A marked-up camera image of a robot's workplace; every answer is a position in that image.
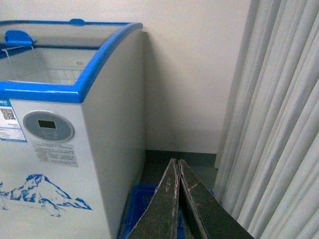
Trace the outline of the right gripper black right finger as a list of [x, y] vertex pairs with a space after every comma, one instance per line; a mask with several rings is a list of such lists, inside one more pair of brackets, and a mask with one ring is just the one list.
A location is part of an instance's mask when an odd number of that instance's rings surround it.
[[195, 239], [251, 239], [184, 161], [180, 171], [180, 206]]

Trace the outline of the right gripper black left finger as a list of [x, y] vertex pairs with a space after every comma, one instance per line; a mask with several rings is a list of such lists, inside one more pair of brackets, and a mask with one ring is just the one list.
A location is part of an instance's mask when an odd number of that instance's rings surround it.
[[176, 159], [171, 159], [146, 211], [127, 239], [176, 239], [179, 209], [180, 173]]

